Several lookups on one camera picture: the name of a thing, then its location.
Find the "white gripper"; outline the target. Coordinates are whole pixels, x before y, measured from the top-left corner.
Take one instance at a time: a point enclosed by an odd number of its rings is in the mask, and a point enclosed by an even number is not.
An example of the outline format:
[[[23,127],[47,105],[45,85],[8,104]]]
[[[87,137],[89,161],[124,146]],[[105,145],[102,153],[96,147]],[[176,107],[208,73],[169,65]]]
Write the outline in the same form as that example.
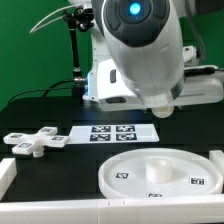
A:
[[[217,103],[224,99],[224,71],[212,75],[187,77],[184,88],[172,106]]]

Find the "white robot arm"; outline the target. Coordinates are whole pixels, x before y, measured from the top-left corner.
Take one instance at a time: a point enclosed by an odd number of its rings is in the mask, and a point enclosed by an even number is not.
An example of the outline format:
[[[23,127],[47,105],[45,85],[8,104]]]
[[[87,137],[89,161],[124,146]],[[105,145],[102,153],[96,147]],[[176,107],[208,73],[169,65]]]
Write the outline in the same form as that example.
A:
[[[83,96],[102,110],[219,102],[224,77],[189,75],[181,17],[224,9],[224,0],[90,0],[93,67]]]

